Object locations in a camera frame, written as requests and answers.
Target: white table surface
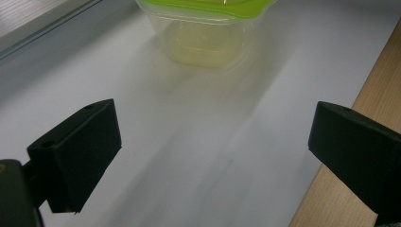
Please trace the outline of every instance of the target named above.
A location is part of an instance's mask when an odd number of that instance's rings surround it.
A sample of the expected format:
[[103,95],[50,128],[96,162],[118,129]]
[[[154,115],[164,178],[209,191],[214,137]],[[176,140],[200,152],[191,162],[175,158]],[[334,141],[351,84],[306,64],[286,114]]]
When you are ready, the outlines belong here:
[[0,156],[114,98],[123,148],[82,212],[49,227],[287,226],[319,161],[319,100],[351,106],[401,12],[397,1],[281,0],[247,59],[170,61],[132,0],[104,0],[0,61]]

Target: plastic container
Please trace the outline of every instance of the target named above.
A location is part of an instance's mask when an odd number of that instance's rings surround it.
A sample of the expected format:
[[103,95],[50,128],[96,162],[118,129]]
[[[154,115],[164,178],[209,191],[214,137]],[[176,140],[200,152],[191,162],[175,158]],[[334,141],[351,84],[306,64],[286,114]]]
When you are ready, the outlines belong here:
[[174,61],[221,67],[243,58],[274,0],[137,0]]

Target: clear plastic container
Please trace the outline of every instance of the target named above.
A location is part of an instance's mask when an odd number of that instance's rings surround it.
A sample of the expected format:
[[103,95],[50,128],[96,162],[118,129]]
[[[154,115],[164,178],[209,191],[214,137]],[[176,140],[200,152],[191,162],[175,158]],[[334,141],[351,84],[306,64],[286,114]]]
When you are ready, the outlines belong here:
[[246,53],[272,0],[137,0],[174,61],[221,67]]

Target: wooden edge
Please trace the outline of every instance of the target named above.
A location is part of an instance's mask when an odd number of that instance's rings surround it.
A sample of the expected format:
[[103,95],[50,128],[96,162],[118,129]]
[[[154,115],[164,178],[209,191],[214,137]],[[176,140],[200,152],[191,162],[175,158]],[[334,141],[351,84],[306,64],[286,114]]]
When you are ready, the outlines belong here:
[[[401,20],[360,91],[353,110],[401,133]],[[375,226],[375,214],[325,165],[289,226]]]

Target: green lid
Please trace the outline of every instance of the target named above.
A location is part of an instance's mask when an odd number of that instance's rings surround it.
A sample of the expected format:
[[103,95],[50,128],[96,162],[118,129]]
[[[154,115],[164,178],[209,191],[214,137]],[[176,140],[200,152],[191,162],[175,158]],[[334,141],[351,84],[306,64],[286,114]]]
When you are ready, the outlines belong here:
[[236,18],[254,18],[276,0],[141,0],[152,5],[222,13]]

